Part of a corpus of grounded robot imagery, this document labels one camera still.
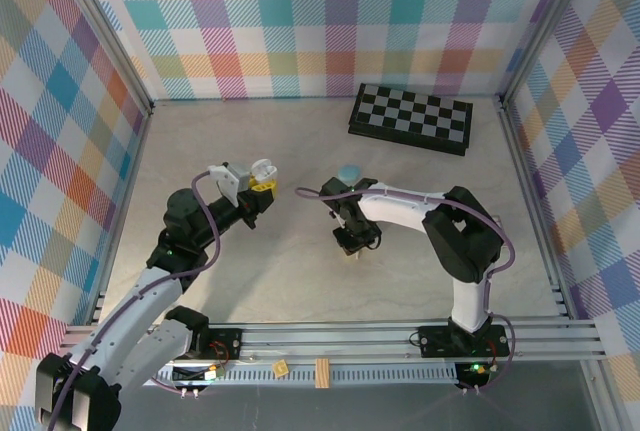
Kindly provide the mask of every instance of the purple cable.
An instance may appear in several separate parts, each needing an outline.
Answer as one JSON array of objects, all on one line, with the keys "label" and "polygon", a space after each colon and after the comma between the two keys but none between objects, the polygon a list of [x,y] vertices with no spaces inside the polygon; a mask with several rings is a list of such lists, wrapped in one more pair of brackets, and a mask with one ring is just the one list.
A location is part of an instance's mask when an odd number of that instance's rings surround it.
[{"label": "purple cable", "polygon": [[60,410],[62,409],[62,404],[64,403],[64,400],[67,397],[67,394],[69,394],[69,391],[71,390],[71,386],[73,382],[75,381],[75,379],[78,377],[78,374],[82,370],[82,366],[84,365],[84,363],[86,363],[87,359],[89,359],[89,356],[95,350],[95,347],[98,344],[100,344],[100,341],[102,341],[102,338],[104,337],[104,335],[111,328],[111,326],[113,326],[113,324],[118,320],[118,318],[120,318],[127,311],[127,309],[129,309],[131,305],[133,305],[133,303],[135,303],[138,299],[140,299],[143,295],[148,293],[150,290],[152,290],[156,286],[172,279],[180,279],[180,278],[188,278],[191,276],[197,276],[198,274],[202,273],[203,271],[206,271],[211,266],[213,266],[214,263],[218,260],[218,257],[220,256],[220,232],[218,231],[216,222],[213,219],[213,216],[211,215],[209,208],[204,202],[204,199],[202,199],[202,196],[200,195],[200,192],[198,191],[198,186],[197,186],[198,181],[200,181],[202,178],[206,176],[209,176],[209,172],[207,171],[205,171],[204,173],[200,173],[195,178],[193,178],[193,180],[191,181],[191,190],[193,191],[193,194],[196,197],[198,204],[202,208],[202,211],[204,212],[204,215],[207,218],[207,222],[209,223],[211,230],[213,231],[214,242],[216,245],[216,250],[213,256],[211,257],[208,263],[205,263],[199,268],[193,269],[191,271],[184,271],[182,273],[169,274],[167,276],[163,276],[160,279],[156,279],[155,281],[152,281],[151,283],[147,284],[144,288],[142,288],[140,290],[140,293],[129,298],[129,300],[125,301],[125,303],[122,306],[120,306],[120,308],[118,308],[116,311],[113,312],[113,314],[104,322],[104,325],[102,326],[102,328],[100,328],[100,331],[98,331],[95,338],[93,338],[93,341],[91,341],[89,348],[87,348],[84,354],[80,357],[80,359],[78,360],[78,363],[73,367],[71,374],[65,381],[64,386],[62,386],[62,390],[58,395],[58,400],[56,401],[56,405],[54,406],[53,411],[51,412],[51,419],[49,420],[49,425],[47,426],[48,431],[54,430],[56,422],[58,421],[58,417],[60,416]]},{"label": "purple cable", "polygon": [[[425,197],[419,194],[413,194],[413,193],[408,193],[406,191],[397,191],[394,189],[360,189],[360,190],[356,190],[356,191],[349,191],[346,193],[341,193],[341,194],[334,194],[332,196],[320,196],[320,193],[318,193],[318,191],[316,191],[315,189],[311,189],[311,188],[296,188],[295,189],[295,193],[297,196],[304,198],[304,199],[314,199],[314,200],[318,200],[318,201],[333,201],[335,199],[342,199],[342,198],[348,198],[351,196],[358,196],[358,195],[364,195],[364,194],[372,194],[372,195],[386,195],[386,196],[393,196],[396,198],[401,198],[401,199],[408,199],[410,201],[417,201],[417,202],[424,202]],[[500,372],[500,374],[498,375],[498,377],[496,379],[494,379],[493,381],[487,383],[485,386],[483,386],[483,389],[487,389],[491,386],[494,386],[494,384],[498,381],[500,381],[500,379],[502,379],[502,376],[504,376],[506,374],[506,372],[509,370],[509,368],[511,367],[511,362],[513,361],[513,356],[515,353],[515,348],[516,348],[516,333],[515,333],[515,329],[513,327],[513,324],[511,323],[511,321],[509,321],[509,319],[506,316],[502,316],[500,314],[495,314],[489,311],[489,290],[491,288],[491,284],[490,284],[490,278],[491,276],[493,276],[496,273],[499,273],[501,271],[504,271],[507,268],[510,268],[511,265],[515,262],[516,260],[516,250],[515,247],[513,246],[513,243],[511,242],[511,240],[507,237],[507,235],[505,234],[505,232],[503,231],[503,229],[498,226],[491,218],[486,217],[484,214],[476,211],[473,208],[470,208],[469,206],[462,204],[462,203],[458,203],[457,201],[453,201],[450,199],[441,199],[441,198],[430,198],[427,197],[426,198],[427,203],[433,203],[433,204],[446,204],[448,206],[454,207],[454,208],[458,208],[461,209],[462,211],[465,211],[467,213],[469,213],[470,215],[472,215],[473,217],[479,219],[480,221],[482,221],[484,224],[486,224],[487,226],[489,226],[493,231],[496,232],[496,234],[498,236],[500,236],[500,239],[502,239],[502,241],[507,245],[507,249],[509,249],[509,259],[507,260],[506,263],[498,266],[497,268],[492,269],[491,271],[489,271],[487,273],[487,281],[486,281],[486,285],[485,285],[485,289],[484,289],[484,309],[485,311],[489,314],[489,316],[491,317],[496,317],[498,319],[502,319],[508,326],[509,331],[511,332],[511,349],[509,352],[509,357],[507,358],[507,363],[504,366],[504,369]]]}]

